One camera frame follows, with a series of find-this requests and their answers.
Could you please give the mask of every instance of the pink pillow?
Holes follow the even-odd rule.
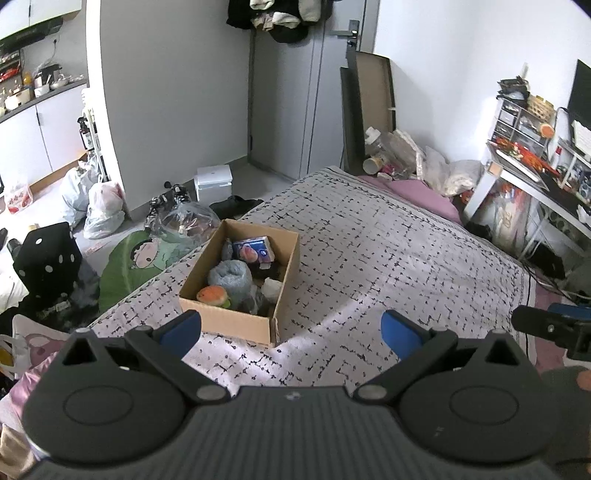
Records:
[[[417,207],[424,208],[450,222],[462,224],[460,215],[451,199],[434,192],[422,180],[395,180],[383,183],[376,177],[361,176],[359,178],[382,190],[395,193]]]

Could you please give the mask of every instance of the white plastic bag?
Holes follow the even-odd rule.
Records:
[[[90,188],[99,180],[93,169],[73,168],[68,170],[60,185],[64,201],[62,217],[74,228],[86,216]]]
[[[440,195],[453,197],[478,184],[483,166],[476,160],[459,160],[448,163],[443,155],[431,147],[426,148],[423,180]]]
[[[10,213],[18,213],[33,203],[31,187],[24,178],[19,177],[7,184],[4,200]]]
[[[84,238],[96,239],[115,233],[125,219],[123,198],[114,181],[95,183],[89,192]]]

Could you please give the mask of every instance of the gray door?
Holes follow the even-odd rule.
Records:
[[[340,68],[347,66],[348,47],[373,51],[378,5],[379,0],[334,1],[330,18],[295,45],[278,44],[269,34],[256,32],[253,163],[292,179],[341,164]],[[359,22],[357,34],[347,33],[355,25],[351,20]]]

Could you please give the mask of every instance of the bowl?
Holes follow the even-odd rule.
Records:
[[[65,87],[66,85],[68,85],[68,80],[67,80],[67,79],[60,79],[60,80],[58,80],[58,81],[56,81],[56,82],[53,82],[53,83],[50,85],[50,88],[51,88],[52,90],[55,90],[55,89],[57,89],[57,88]]]
[[[45,84],[35,89],[35,98],[39,98],[41,95],[49,93],[49,85]]]

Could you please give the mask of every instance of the pot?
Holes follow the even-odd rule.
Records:
[[[31,100],[31,91],[28,88],[15,91],[10,97],[6,99],[4,105],[6,110],[13,111],[18,107]]]

